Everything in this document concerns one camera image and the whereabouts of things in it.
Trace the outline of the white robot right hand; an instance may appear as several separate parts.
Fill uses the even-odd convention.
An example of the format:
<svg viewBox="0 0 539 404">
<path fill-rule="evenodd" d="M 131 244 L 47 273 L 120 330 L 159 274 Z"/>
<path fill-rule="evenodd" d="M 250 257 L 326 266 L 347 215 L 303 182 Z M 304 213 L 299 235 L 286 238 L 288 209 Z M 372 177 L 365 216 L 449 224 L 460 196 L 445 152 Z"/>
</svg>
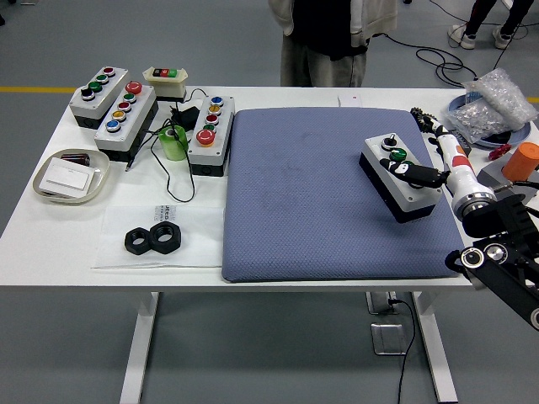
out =
<svg viewBox="0 0 539 404">
<path fill-rule="evenodd" d="M 425 114 L 421 109 L 412 109 L 411 113 L 421 131 L 435 135 L 445 171 L 395 162 L 388 158 L 381 159 L 380 165 L 394 177 L 409 184 L 432 189 L 444 184 L 453 197 L 454 210 L 467 205 L 469 201 L 481 200 L 485 204 L 495 201 L 493 190 L 478 182 L 472 164 L 458 139 L 433 115 Z"/>
</svg>

